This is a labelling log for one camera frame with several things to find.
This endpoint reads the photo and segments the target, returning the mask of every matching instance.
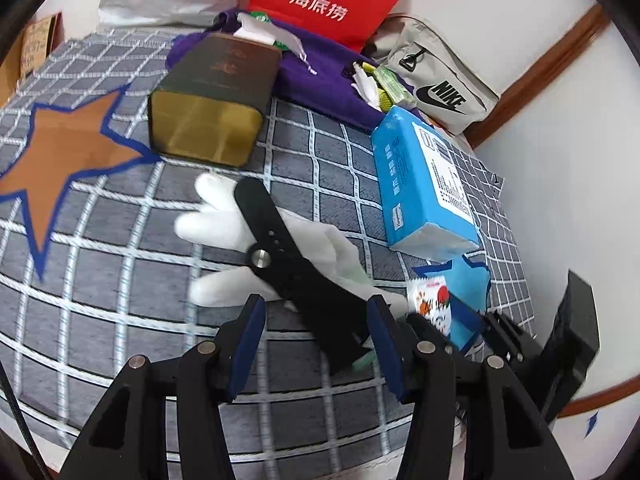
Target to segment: orange star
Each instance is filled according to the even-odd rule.
[[[0,202],[22,199],[31,256],[40,278],[50,234],[71,181],[159,160],[141,142],[108,127],[125,91],[126,87],[118,89],[75,109],[33,105],[27,145],[0,175]]]

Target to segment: checkered tablecloth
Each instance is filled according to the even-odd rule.
[[[31,105],[75,107],[130,84],[112,116],[117,133],[148,143],[146,96],[166,73],[172,35],[112,32],[60,46],[0,111],[0,171],[24,147]],[[492,308],[533,333],[516,244],[500,206],[500,178],[451,147],[492,271]],[[19,200],[0,204],[0,359],[30,428],[69,448],[128,356],[181,355],[234,319],[239,306],[200,308],[188,283],[242,263],[242,254],[190,244],[174,219],[195,210],[202,171],[263,180],[275,203],[336,225],[381,288],[405,292],[424,261],[390,251],[369,136],[274,99],[242,171],[164,158],[110,177],[74,182],[52,233],[47,271],[33,272]],[[484,345],[471,351],[485,355]],[[0,400],[0,408],[9,412]],[[316,478],[404,446],[412,408],[386,389],[377,367],[329,376],[298,316],[273,302],[247,386],[220,406],[236,476]],[[167,407],[172,478],[179,478],[175,403]]]

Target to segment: white glove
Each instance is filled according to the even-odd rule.
[[[236,182],[226,176],[201,174],[195,189],[205,203],[199,212],[180,215],[175,220],[175,233],[195,244],[247,252],[255,238],[234,199],[235,186]],[[278,212],[302,255],[332,282],[363,300],[381,294],[394,317],[407,314],[406,298],[372,285],[360,265],[357,247],[337,227],[311,222],[286,209],[278,208]],[[189,301],[200,306],[240,305],[250,294],[260,294],[266,301],[279,299],[276,291],[249,267],[236,267],[191,283]]]

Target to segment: purple cloth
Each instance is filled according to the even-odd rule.
[[[221,12],[211,30],[234,33],[240,28],[236,12],[236,10]],[[306,59],[318,72],[317,75],[313,75],[295,54],[283,52],[280,70],[273,85],[273,94],[280,99],[300,104],[365,132],[373,131],[385,114],[367,105],[351,87],[353,79],[344,77],[342,71],[351,67],[355,61],[375,63],[335,41],[303,28],[279,20],[273,20],[273,23],[300,38],[306,52]],[[167,69],[171,70],[182,56],[207,34],[208,32],[196,32],[176,38],[166,58]],[[410,91],[412,90],[411,86],[402,80],[401,82]]]

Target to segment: silver screw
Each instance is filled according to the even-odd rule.
[[[267,251],[258,249],[257,251],[254,251],[254,254],[251,255],[251,263],[259,269],[264,269],[265,267],[269,267],[271,265],[271,255]]]
[[[202,355],[213,354],[216,350],[216,344],[213,341],[203,341],[198,345],[198,352]]]
[[[418,352],[422,354],[433,354],[436,351],[436,345],[431,341],[420,341],[417,345]]]
[[[134,355],[131,359],[129,359],[129,366],[133,369],[140,368],[146,359],[143,355]]]
[[[495,368],[496,370],[499,370],[500,368],[502,368],[504,366],[504,361],[502,360],[501,357],[498,357],[497,355],[490,355],[486,359],[486,363],[491,368]]]

